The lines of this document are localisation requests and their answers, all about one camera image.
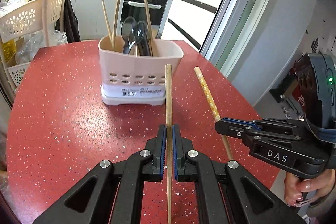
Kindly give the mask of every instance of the metal screw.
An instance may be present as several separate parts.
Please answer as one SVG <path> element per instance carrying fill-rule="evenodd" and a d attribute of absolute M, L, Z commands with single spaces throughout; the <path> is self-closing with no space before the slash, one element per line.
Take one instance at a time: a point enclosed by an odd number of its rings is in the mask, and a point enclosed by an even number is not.
<path fill-rule="evenodd" d="M 188 151 L 188 156 L 189 156 L 189 157 L 194 158 L 194 157 L 196 157 L 197 155 L 198 155 L 198 152 L 197 152 L 196 150 L 189 150 L 189 151 Z"/>
<path fill-rule="evenodd" d="M 231 169 L 236 169 L 239 166 L 238 162 L 236 162 L 235 160 L 231 160 L 227 164 Z"/>
<path fill-rule="evenodd" d="M 149 150 L 147 150 L 147 149 L 140 151 L 140 156 L 142 156 L 142 157 L 147 157 L 150 154 L 151 154 L 151 152 Z"/>
<path fill-rule="evenodd" d="M 111 165 L 110 161 L 109 160 L 102 160 L 100 163 L 99 163 L 100 167 L 101 168 L 107 168 Z"/>

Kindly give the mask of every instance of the wooden chopstick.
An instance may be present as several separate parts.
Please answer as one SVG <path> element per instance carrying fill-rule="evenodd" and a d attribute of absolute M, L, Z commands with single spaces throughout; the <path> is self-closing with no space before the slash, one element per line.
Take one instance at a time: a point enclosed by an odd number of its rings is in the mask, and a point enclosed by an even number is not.
<path fill-rule="evenodd" d="M 106 12 L 106 8 L 105 8 L 104 0 L 101 0 L 101 3 L 103 5 L 105 22 L 106 22 L 107 31 L 109 33 L 110 42 L 111 42 L 111 45 L 112 45 L 112 51 L 114 51 L 113 36 L 112 36 L 112 32 L 111 32 L 111 27 L 110 27 L 110 24 L 109 24 L 109 19 L 107 17 L 107 12 Z"/>
<path fill-rule="evenodd" d="M 216 104 L 212 98 L 212 95 L 211 95 L 211 92 L 209 90 L 209 87 L 207 85 L 207 82 L 205 81 L 204 79 L 204 76 L 200 70 L 199 67 L 196 67 L 194 68 L 194 71 L 196 73 L 196 76 L 199 80 L 199 83 L 201 84 L 201 87 L 203 89 L 203 92 L 204 92 L 204 95 L 205 97 L 207 98 L 207 101 L 208 101 L 208 104 L 209 104 L 209 107 L 211 109 L 211 112 L 215 118 L 215 121 L 219 121 L 221 119 L 219 113 L 218 113 L 218 110 L 217 110 L 217 107 L 216 107 Z M 221 138 L 222 138 L 222 141 L 223 141 L 223 144 L 225 146 L 225 150 L 226 150 L 226 153 L 227 153 L 227 156 L 229 158 L 229 160 L 233 160 L 233 154 L 232 154 L 232 151 L 231 151 L 231 148 L 230 148 L 230 144 L 229 144 L 229 141 L 227 139 L 227 137 L 225 135 L 220 135 Z"/>
<path fill-rule="evenodd" d="M 113 29 L 112 29 L 112 48 L 113 51 L 115 51 L 116 48 L 116 35 L 117 35 L 117 24 L 118 24 L 118 15 L 119 15 L 119 6 L 120 6 L 120 0 L 117 0 L 117 5 L 115 6 L 115 14 L 113 19 Z"/>
<path fill-rule="evenodd" d="M 151 23 L 151 16 L 149 14 L 149 8 L 148 8 L 148 0 L 144 0 L 145 1 L 145 10 L 146 10 L 146 17 L 147 17 L 147 27 L 148 27 L 148 31 L 149 31 L 149 42 L 148 42 L 148 46 L 149 46 L 149 51 L 151 53 L 151 56 L 153 55 L 153 50 L 152 50 L 152 43 L 153 43 L 153 32 L 152 32 L 152 23 Z"/>
<path fill-rule="evenodd" d="M 173 107 L 172 107 L 172 76 L 171 65 L 166 65 L 166 162 L 167 162 L 167 201 L 168 224 L 171 224 L 171 195 L 173 172 Z"/>

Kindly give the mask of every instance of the red countertop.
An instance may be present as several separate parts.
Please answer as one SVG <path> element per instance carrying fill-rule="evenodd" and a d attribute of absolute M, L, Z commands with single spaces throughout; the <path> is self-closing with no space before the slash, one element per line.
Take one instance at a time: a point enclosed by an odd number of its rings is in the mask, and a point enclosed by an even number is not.
<path fill-rule="evenodd" d="M 258 119 L 223 75 L 187 43 L 173 78 L 173 122 L 194 148 L 228 160 L 194 73 L 199 66 L 222 117 Z M 30 224 L 101 160 L 118 162 L 144 148 L 165 123 L 165 105 L 107 106 L 100 96 L 98 41 L 41 49 L 25 74 L 8 127 L 9 186 L 23 224 Z M 268 188 L 278 169 L 229 138 L 235 160 Z M 145 183 L 143 223 L 167 223 L 166 181 Z M 173 223 L 198 223 L 193 183 L 173 183 Z"/>

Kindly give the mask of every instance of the utensil holder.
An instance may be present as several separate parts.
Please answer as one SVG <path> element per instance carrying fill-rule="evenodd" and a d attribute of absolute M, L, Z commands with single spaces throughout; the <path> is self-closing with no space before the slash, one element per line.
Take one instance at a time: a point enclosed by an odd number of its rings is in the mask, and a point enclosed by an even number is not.
<path fill-rule="evenodd" d="M 122 37 L 115 37 L 115 52 L 109 36 L 99 42 L 103 102 L 107 105 L 164 104 L 165 65 L 172 65 L 174 75 L 184 56 L 182 49 L 173 41 L 155 39 L 154 57 L 136 57 L 121 53 L 123 47 Z"/>

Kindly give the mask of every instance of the barcode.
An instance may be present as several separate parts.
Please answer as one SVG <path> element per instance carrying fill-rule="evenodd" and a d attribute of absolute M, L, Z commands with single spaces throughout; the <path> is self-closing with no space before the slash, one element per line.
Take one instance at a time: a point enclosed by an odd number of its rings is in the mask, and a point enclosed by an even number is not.
<path fill-rule="evenodd" d="M 134 97 L 136 96 L 137 93 L 136 92 L 132 92 L 132 91 L 129 91 L 129 92 L 123 92 L 123 96 L 131 96 L 131 97 Z"/>
<path fill-rule="evenodd" d="M 162 90 L 141 90 L 140 93 L 156 93 L 161 92 Z"/>

